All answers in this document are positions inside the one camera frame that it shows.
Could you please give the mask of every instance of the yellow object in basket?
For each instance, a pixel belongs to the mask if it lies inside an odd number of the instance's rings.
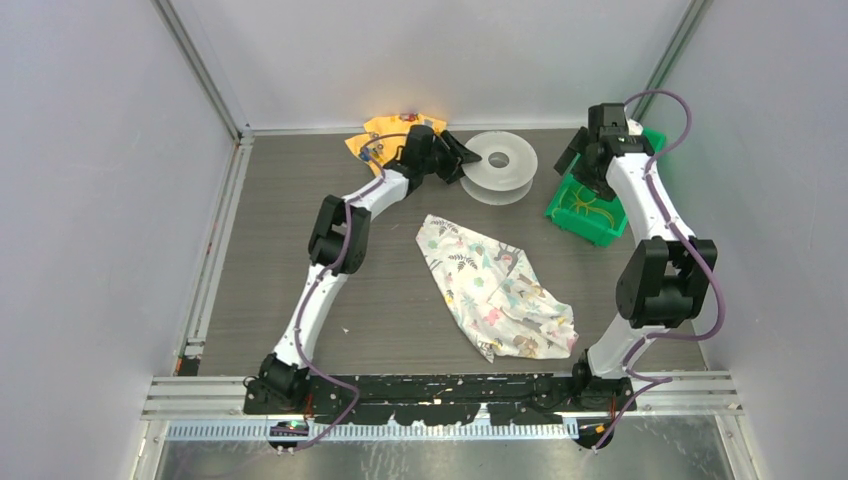
[[[444,120],[421,115],[420,113],[374,117],[365,122],[366,133],[348,138],[345,140],[345,145],[347,145],[350,153],[362,159],[360,157],[360,150],[369,140],[392,133],[407,133],[413,125],[430,126],[436,134],[442,133],[447,128],[447,122]],[[368,153],[374,161],[380,165],[385,165],[389,160],[394,158],[395,154],[398,153],[398,149],[404,144],[406,144],[406,137],[385,138],[368,145]],[[371,162],[368,163],[368,166],[374,172],[374,176],[380,175],[380,170]]]
[[[610,227],[615,227],[615,219],[612,217],[612,215],[608,211],[604,210],[603,208],[591,206],[592,203],[595,203],[595,200],[597,200],[597,198],[593,198],[592,200],[590,200],[588,202],[583,201],[583,199],[580,198],[579,194],[582,190],[583,190],[583,187],[580,187],[580,189],[578,189],[576,192],[571,192],[574,195],[574,204],[572,205],[572,207],[574,207],[574,211],[576,211],[577,213],[580,213],[580,208],[582,207],[582,208],[586,209],[586,215],[589,215],[589,212],[599,213],[599,214],[603,215],[604,218],[609,220]]]

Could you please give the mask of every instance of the cable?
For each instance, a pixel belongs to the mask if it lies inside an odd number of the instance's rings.
[[[674,219],[671,218],[671,212],[669,212],[668,206],[666,206],[665,202],[663,202],[663,199],[660,196],[659,191],[657,190],[657,186],[654,183],[654,175],[651,172],[651,169],[653,168],[654,164],[657,163],[657,160],[659,160],[660,157],[677,148],[677,146],[683,143],[686,137],[689,136],[689,131],[692,129],[692,110],[689,108],[689,104],[687,104],[682,97],[680,97],[674,92],[661,88],[654,90],[646,90],[644,92],[637,93],[636,95],[633,95],[632,97],[625,100],[624,104],[627,105],[633,100],[636,100],[637,98],[654,94],[660,94],[671,97],[676,100],[681,107],[683,107],[683,111],[686,114],[686,127],[683,129],[683,133],[680,134],[680,137],[678,137],[677,140],[675,140],[673,143],[663,148],[659,152],[654,153],[654,155],[648,159],[648,163],[645,165],[645,182],[648,184],[648,190],[651,192],[651,197],[654,199],[654,203],[657,204],[657,208],[659,208],[660,213],[663,216],[663,220],[665,220],[669,230],[671,230],[674,236],[677,237],[681,244],[683,244],[683,247],[686,248],[686,251],[689,252],[689,255],[691,255],[692,258],[695,260],[695,263],[698,264],[698,267],[703,270],[704,275],[706,275],[707,280],[713,287],[713,293],[715,294],[717,305],[716,321],[709,331],[701,335],[687,335],[682,333],[671,332],[652,332],[646,334],[644,337],[640,338],[636,343],[633,344],[633,347],[628,350],[627,354],[624,356],[624,359],[622,361],[624,371],[633,378],[648,382],[648,385],[645,385],[644,387],[634,392],[633,395],[631,395],[630,398],[627,399],[627,402],[622,405],[621,410],[619,411],[615,419],[613,419],[613,421],[610,423],[609,428],[606,429],[603,436],[601,436],[600,440],[598,440],[598,442],[595,443],[595,445],[592,447],[592,450],[595,452],[595,454],[598,453],[598,448],[603,445],[606,439],[610,436],[613,429],[621,420],[621,417],[624,415],[624,412],[626,412],[627,409],[630,408],[630,405],[633,404],[633,402],[636,400],[636,397],[658,385],[670,383],[672,381],[671,377],[652,378],[636,373],[630,365],[630,360],[633,359],[633,356],[636,355],[636,352],[638,352],[639,349],[642,348],[642,346],[644,346],[645,343],[651,339],[668,338],[671,340],[684,340],[689,342],[700,342],[702,340],[709,340],[710,338],[713,338],[719,332],[719,330],[721,330],[721,327],[724,325],[724,318],[727,310],[727,306],[724,301],[724,292],[722,291],[721,286],[719,285],[718,278],[716,278],[710,266],[707,265],[707,262],[706,260],[704,260],[704,257],[702,257],[700,253],[698,253],[698,250],[695,249],[695,246],[692,245],[689,239],[686,238],[683,232],[680,231],[680,228],[678,228],[677,225],[674,223]]]
[[[405,137],[405,136],[406,136],[405,133],[390,133],[388,135],[381,135],[381,136],[378,136],[378,137],[374,137],[374,138],[368,140],[368,142],[366,142],[365,145],[363,145],[362,148],[359,149],[359,151],[360,152],[367,152],[366,149],[367,149],[368,145],[371,145],[372,143],[380,141],[384,138]],[[378,182],[374,183],[374,185],[372,185],[371,187],[365,189],[362,193],[360,193],[356,197],[345,201],[345,203],[344,203],[345,224],[347,225],[347,229],[345,231],[344,240],[342,241],[342,248],[339,252],[339,256],[336,257],[336,260],[333,263],[331,263],[330,265],[327,265],[326,267],[321,269],[321,272],[319,272],[318,275],[315,277],[315,281],[312,282],[312,285],[309,286],[309,290],[306,291],[306,295],[303,297],[303,302],[300,304],[300,308],[297,311],[297,316],[295,317],[295,321],[294,321],[294,345],[295,345],[295,348],[297,349],[298,356],[300,356],[301,361],[303,361],[303,364],[305,366],[307,366],[309,368],[309,370],[312,373],[314,373],[315,375],[323,378],[324,380],[332,383],[333,385],[336,385],[338,387],[344,388],[345,390],[350,390],[351,392],[353,392],[353,400],[351,400],[351,402],[347,406],[347,408],[345,408],[342,411],[342,413],[340,413],[339,416],[336,417],[336,419],[333,420],[333,422],[330,423],[330,425],[327,428],[324,429],[324,431],[322,431],[321,433],[316,435],[311,440],[308,440],[305,443],[299,444],[297,447],[294,448],[295,452],[299,452],[303,449],[309,448],[309,447],[315,445],[319,440],[321,440],[322,438],[327,436],[334,428],[336,428],[336,426],[339,425],[339,423],[341,423],[345,419],[345,417],[347,417],[347,415],[353,410],[353,407],[356,406],[356,403],[359,401],[359,389],[356,388],[356,386],[351,385],[349,383],[345,383],[341,380],[338,380],[336,378],[331,377],[330,375],[321,371],[318,367],[315,366],[315,364],[313,364],[312,362],[309,361],[308,358],[306,358],[306,354],[303,352],[303,345],[301,345],[301,342],[300,342],[300,322],[303,320],[303,312],[306,310],[306,305],[309,303],[309,299],[312,298],[312,294],[315,293],[315,290],[318,289],[318,285],[321,283],[321,280],[323,280],[323,278],[327,274],[327,272],[332,271],[334,268],[341,265],[342,262],[344,262],[345,256],[347,256],[348,248],[350,247],[350,232],[352,230],[352,228],[350,228],[350,224],[351,224],[352,217],[353,217],[353,211],[352,211],[350,204],[352,202],[356,202],[358,200],[361,200],[366,195],[374,192],[375,190],[380,188],[380,186],[386,181],[386,171],[383,169],[383,166],[380,165],[379,162],[376,162],[374,160],[371,160],[371,162],[380,170],[380,177],[379,177],[380,179],[379,179]]]

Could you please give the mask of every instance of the white enclosure wall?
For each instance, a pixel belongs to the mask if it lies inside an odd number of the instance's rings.
[[[239,121],[575,126],[641,90],[687,0],[174,0]]]
[[[731,370],[773,478],[848,467],[846,25],[844,1],[715,2],[667,84],[695,126],[661,173],[715,239],[729,304],[705,353]],[[645,123],[673,137],[682,118],[658,99]]]
[[[0,478],[115,480],[233,142],[150,1],[7,1],[0,25]]]

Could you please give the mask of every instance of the yellow cloth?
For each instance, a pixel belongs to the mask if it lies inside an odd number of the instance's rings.
[[[437,118],[428,117],[419,113],[392,115],[390,117],[374,117],[365,122],[365,132],[355,137],[345,140],[345,145],[350,149],[350,153],[356,158],[360,158],[359,151],[362,146],[372,138],[390,133],[407,133],[413,125],[429,125],[437,134],[442,133],[447,128],[447,122]],[[368,145],[371,158],[377,161],[380,165],[385,165],[389,160],[394,158],[398,152],[398,148],[406,143],[406,137],[391,137],[384,138],[380,141]],[[371,162],[368,163],[374,176],[380,175],[380,170],[377,169]]]

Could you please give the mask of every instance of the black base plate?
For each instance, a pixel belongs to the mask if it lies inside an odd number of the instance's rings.
[[[632,392],[630,380],[595,379],[577,395],[577,382],[555,374],[347,375],[335,377],[355,385],[360,399],[344,423],[385,425],[390,417],[400,425],[421,420],[426,425],[471,422],[486,404],[492,425],[562,423],[554,412],[609,412],[624,405]],[[320,377],[309,379],[299,411],[281,412],[246,400],[253,414],[303,413],[318,423],[330,423],[350,404],[353,393]]]

